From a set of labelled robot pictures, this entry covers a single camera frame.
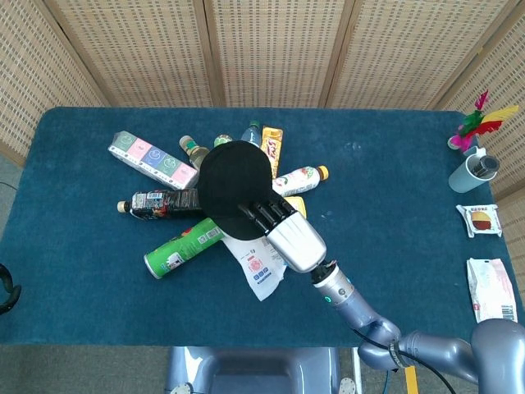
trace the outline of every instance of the blue tablecloth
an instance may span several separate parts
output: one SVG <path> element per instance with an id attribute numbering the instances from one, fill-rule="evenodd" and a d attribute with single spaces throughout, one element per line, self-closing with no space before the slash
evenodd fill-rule
<path id="1" fill-rule="evenodd" d="M 488 185 L 447 184 L 461 153 L 446 146 L 458 112 L 275 108 L 55 108 L 39 123 L 0 259 L 23 286 L 0 316 L 0 341 L 192 346 L 355 346 L 360 340 L 310 285 L 286 272 L 259 302 L 220 243 L 156 280 L 143 255 L 195 219 L 143 222 L 117 212 L 137 190 L 162 188 L 107 147 L 127 130 L 185 159 L 184 134 L 212 146 L 251 119 L 285 130 L 280 174 L 324 164 L 304 194 L 329 259 L 403 332 L 469 339 L 469 258 L 501 258 L 503 238 L 467 238 L 456 204 L 490 204 Z M 521 318 L 521 301 L 516 295 Z"/>

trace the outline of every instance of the wicker screen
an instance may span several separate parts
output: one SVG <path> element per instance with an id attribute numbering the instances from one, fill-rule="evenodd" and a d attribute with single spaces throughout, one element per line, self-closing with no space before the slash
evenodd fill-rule
<path id="1" fill-rule="evenodd" d="M 22 164 L 49 108 L 106 101 L 32 1 L 0 2 L 0 141 Z"/>
<path id="2" fill-rule="evenodd" d="M 486 110 L 519 104 L 517 116 L 493 134 L 482 135 L 481 142 L 500 160 L 500 172 L 491 182 L 496 196 L 506 194 L 525 182 L 525 16 L 514 24 L 504 38 L 470 74 L 456 95 L 445 104 L 447 109 L 471 112 L 476 97 L 489 89 Z"/>
<path id="3" fill-rule="evenodd" d="M 46 3 L 113 105 L 212 105 L 191 0 Z"/>
<path id="4" fill-rule="evenodd" d="M 344 0 L 213 0 L 226 105 L 316 107 Z"/>
<path id="5" fill-rule="evenodd" d="M 328 107 L 424 108 L 505 0 L 364 0 Z"/>
<path id="6" fill-rule="evenodd" d="M 507 204 L 500 205 L 500 220 L 516 280 L 519 294 L 525 302 L 525 192 Z"/>

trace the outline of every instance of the black round pad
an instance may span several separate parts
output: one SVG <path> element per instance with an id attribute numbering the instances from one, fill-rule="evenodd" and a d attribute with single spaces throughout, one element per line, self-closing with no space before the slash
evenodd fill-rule
<path id="1" fill-rule="evenodd" d="M 243 241 L 263 235 L 238 208 L 273 196 L 270 161 L 261 149 L 245 141 L 217 146 L 201 164 L 197 189 L 204 213 L 225 233 Z"/>

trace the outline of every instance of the yellow package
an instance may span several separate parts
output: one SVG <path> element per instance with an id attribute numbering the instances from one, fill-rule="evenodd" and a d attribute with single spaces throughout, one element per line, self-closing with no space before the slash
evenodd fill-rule
<path id="1" fill-rule="evenodd" d="M 306 219 L 306 205 L 304 204 L 303 197 L 294 195 L 291 197 L 285 197 L 285 200 L 288 201 L 288 204 L 294 207 L 296 211 L 301 212 L 301 215 L 303 215 L 304 218 Z"/>
<path id="2" fill-rule="evenodd" d="M 279 157 L 281 156 L 283 130 L 264 126 L 262 128 L 261 150 L 268 156 L 272 166 L 272 178 L 277 178 Z"/>

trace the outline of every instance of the gray robot arm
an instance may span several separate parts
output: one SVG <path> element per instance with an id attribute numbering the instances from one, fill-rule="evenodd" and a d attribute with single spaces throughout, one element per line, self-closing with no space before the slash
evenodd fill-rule
<path id="1" fill-rule="evenodd" d="M 472 333 L 471 344 L 458 338 L 400 330 L 379 315 L 359 294 L 336 262 L 325 261 L 326 246 L 313 227 L 284 200 L 268 209 L 241 208 L 264 231 L 273 247 L 299 273 L 310 272 L 313 285 L 353 330 L 366 330 L 369 341 L 359 356 L 374 369 L 397 369 L 428 364 L 443 373 L 478 383 L 480 394 L 508 392 L 525 394 L 525 328 L 503 319 L 486 320 Z M 264 222 L 277 213 L 272 225 Z"/>

